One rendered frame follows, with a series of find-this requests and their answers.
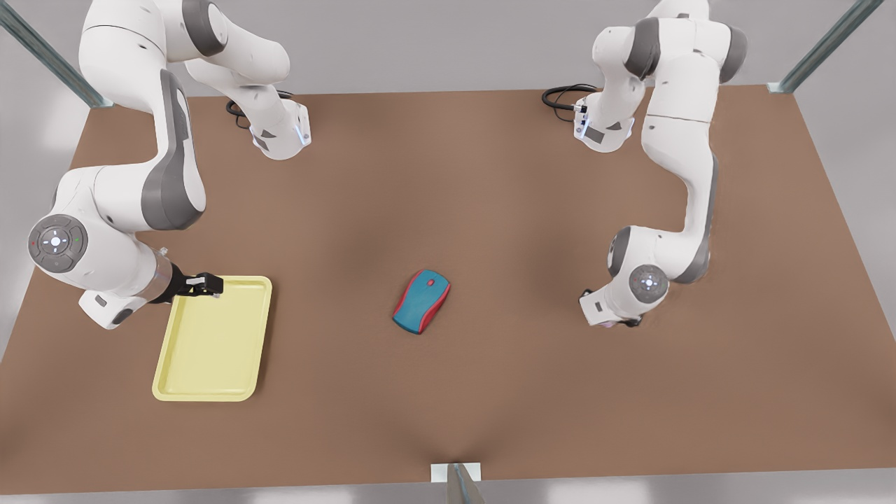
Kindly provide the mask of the blue and red computer mouse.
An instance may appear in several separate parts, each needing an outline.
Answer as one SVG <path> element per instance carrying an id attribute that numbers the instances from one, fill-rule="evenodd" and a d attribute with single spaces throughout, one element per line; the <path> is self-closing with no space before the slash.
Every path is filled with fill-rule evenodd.
<path id="1" fill-rule="evenodd" d="M 421 335 L 444 304 L 450 281 L 433 270 L 420 270 L 407 284 L 391 316 L 400 328 Z"/>

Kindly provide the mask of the silver frame post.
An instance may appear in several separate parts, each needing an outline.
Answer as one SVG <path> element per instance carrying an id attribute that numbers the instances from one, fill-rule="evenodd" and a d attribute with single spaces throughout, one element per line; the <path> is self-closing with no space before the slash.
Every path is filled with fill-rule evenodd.
<path id="1" fill-rule="evenodd" d="M 68 61 L 33 28 L 16 10 L 0 0 L 0 27 L 3 27 L 23 48 L 28 50 L 57 79 L 90 108 L 111 108 L 114 102 L 103 97 Z"/>
<path id="2" fill-rule="evenodd" d="M 481 463 L 433 463 L 430 482 L 446 484 L 446 504 L 484 504 Z"/>
<path id="3" fill-rule="evenodd" d="M 794 65 L 780 82 L 766 85 L 771 95 L 793 95 L 799 86 L 886 0 L 855 0 L 831 28 Z"/>

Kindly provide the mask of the yellow plastic tray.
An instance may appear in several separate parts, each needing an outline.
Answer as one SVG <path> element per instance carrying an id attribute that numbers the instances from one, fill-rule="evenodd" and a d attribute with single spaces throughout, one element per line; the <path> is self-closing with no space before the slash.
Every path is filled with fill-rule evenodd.
<path id="1" fill-rule="evenodd" d="M 160 401 L 241 402 L 256 391 L 272 299 L 265 276 L 224 276 L 220 297 L 177 296 L 153 379 Z"/>

